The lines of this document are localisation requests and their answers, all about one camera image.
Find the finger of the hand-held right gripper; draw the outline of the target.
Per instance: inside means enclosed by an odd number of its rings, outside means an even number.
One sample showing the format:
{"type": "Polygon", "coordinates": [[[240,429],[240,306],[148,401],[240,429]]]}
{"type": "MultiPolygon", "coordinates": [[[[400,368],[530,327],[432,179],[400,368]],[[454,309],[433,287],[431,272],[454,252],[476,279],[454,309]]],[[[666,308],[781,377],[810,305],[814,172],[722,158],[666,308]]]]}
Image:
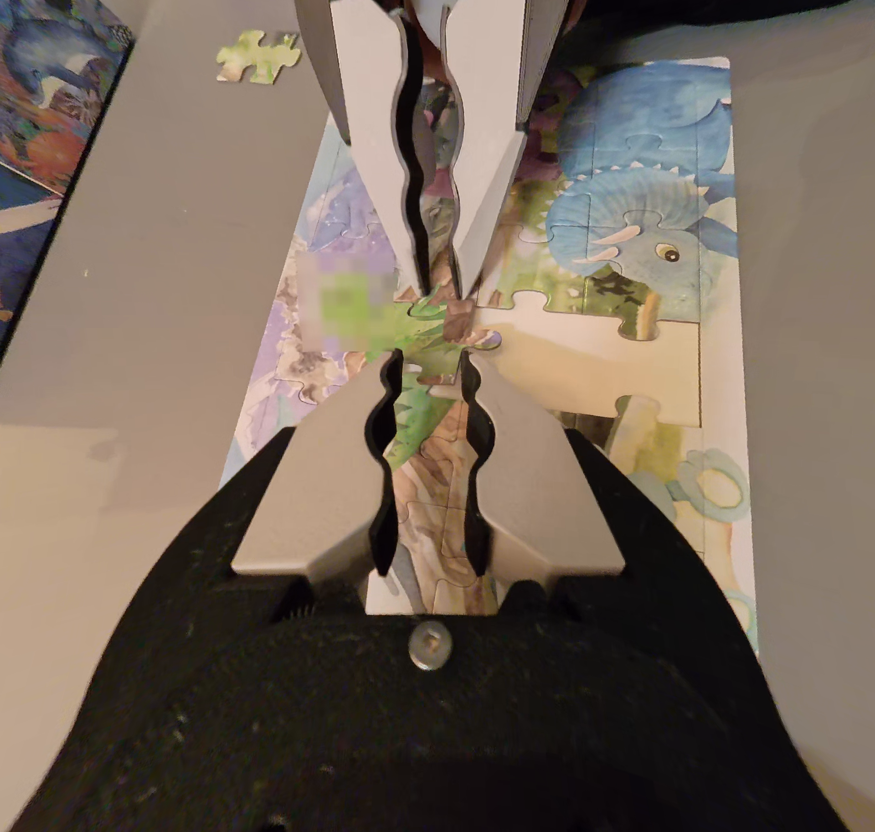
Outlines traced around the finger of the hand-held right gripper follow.
{"type": "Polygon", "coordinates": [[[518,126],[527,0],[457,0],[443,19],[442,54],[460,112],[451,164],[451,249],[457,296],[477,283],[526,135],[518,126]]]}
{"type": "Polygon", "coordinates": [[[410,44],[404,18],[375,0],[331,0],[349,143],[355,166],[395,253],[401,280],[424,294],[429,279],[428,238],[411,183],[417,169],[411,125],[399,126],[409,84],[410,44]]]}

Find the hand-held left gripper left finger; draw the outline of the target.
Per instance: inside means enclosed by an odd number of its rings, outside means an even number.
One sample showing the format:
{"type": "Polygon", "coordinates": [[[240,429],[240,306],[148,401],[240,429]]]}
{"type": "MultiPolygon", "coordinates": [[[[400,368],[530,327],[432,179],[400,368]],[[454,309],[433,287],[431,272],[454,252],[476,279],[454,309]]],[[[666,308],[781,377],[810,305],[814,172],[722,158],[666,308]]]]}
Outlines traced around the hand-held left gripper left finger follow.
{"type": "Polygon", "coordinates": [[[313,590],[386,575],[398,516],[386,451],[396,436],[403,356],[381,353],[294,429],[231,567],[242,577],[304,577],[313,590]]]}

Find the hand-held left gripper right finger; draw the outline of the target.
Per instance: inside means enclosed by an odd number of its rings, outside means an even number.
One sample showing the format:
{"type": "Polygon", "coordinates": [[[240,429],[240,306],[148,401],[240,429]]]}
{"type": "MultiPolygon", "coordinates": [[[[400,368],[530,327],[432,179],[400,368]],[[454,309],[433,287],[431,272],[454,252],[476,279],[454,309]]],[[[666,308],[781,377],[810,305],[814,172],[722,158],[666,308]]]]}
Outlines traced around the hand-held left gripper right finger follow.
{"type": "Polygon", "coordinates": [[[475,575],[550,593],[564,576],[620,574],[625,559],[562,423],[471,352],[462,395],[476,454],[464,520],[475,575]]]}

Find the green tail puzzle piece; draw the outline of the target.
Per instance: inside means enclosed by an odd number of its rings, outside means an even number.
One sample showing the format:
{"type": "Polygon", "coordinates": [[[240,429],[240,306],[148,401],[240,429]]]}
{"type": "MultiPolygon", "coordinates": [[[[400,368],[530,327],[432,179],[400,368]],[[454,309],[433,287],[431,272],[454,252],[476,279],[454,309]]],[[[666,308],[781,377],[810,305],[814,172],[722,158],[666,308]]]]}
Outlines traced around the green tail puzzle piece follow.
{"type": "Polygon", "coordinates": [[[451,410],[462,404],[461,399],[431,395],[431,388],[418,382],[417,376],[417,372],[402,374],[401,393],[393,406],[396,434],[384,453],[393,472],[417,454],[451,410]]]}

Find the dinosaur puzzle board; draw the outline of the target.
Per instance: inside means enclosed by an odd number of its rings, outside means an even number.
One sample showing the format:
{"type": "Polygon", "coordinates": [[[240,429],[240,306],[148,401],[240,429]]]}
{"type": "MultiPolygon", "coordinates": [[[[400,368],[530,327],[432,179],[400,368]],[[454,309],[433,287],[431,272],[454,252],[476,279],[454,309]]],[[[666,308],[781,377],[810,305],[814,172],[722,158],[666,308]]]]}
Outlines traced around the dinosaur puzzle board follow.
{"type": "MultiPolygon", "coordinates": [[[[396,301],[455,299],[460,112],[447,85],[422,94],[438,165],[421,207],[432,290],[391,292],[396,257],[329,116],[228,456],[237,470],[402,352],[396,301]]],[[[369,575],[368,612],[493,614],[509,588],[465,554],[471,352],[668,518],[757,649],[731,116],[724,58],[549,71],[474,293],[459,299],[501,345],[463,351],[455,383],[430,387],[462,404],[392,471],[398,543],[387,574],[369,575]]]]}

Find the green brown puzzle piece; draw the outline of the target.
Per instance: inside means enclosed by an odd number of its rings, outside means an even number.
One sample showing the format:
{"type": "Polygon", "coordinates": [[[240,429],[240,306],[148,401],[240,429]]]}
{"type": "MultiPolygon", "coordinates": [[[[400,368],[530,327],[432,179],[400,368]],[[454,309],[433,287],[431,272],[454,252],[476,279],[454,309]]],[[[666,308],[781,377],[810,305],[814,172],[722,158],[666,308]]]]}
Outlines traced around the green brown puzzle piece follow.
{"type": "Polygon", "coordinates": [[[496,350],[501,335],[477,326],[474,310],[472,300],[396,301],[395,344],[403,352],[405,372],[426,387],[451,386],[463,351],[496,350]]]}

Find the person's right hand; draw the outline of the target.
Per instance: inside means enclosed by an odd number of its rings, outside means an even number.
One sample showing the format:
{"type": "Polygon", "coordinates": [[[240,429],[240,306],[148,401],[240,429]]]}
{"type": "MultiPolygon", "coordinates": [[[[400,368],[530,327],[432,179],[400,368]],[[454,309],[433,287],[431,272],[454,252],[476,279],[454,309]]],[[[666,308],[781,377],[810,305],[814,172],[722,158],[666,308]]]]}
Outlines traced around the person's right hand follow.
{"type": "Polygon", "coordinates": [[[423,74],[436,82],[450,84],[443,65],[441,28],[443,0],[403,0],[404,10],[410,18],[422,51],[423,74]]]}

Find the light green puzzle piece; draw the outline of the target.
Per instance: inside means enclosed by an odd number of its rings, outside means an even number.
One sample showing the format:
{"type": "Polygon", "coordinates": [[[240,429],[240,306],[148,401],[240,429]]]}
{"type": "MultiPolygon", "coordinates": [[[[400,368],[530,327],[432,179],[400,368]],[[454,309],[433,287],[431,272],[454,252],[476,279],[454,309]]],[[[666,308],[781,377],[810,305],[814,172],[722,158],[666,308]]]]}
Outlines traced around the light green puzzle piece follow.
{"type": "Polygon", "coordinates": [[[216,79],[224,83],[238,83],[248,72],[249,82],[271,85],[282,69],[295,66],[301,59],[298,33],[281,34],[270,45],[262,43],[264,37],[262,30],[245,30],[232,45],[220,48],[216,62],[221,69],[216,79]]]}

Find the illustrated puzzle box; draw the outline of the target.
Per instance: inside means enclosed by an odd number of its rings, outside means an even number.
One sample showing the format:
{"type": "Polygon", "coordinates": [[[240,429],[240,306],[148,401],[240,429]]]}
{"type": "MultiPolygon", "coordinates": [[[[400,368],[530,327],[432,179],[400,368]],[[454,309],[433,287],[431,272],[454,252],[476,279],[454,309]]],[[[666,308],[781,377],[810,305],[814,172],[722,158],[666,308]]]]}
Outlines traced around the illustrated puzzle box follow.
{"type": "Polygon", "coordinates": [[[134,36],[101,0],[1,0],[1,353],[134,36]]]}

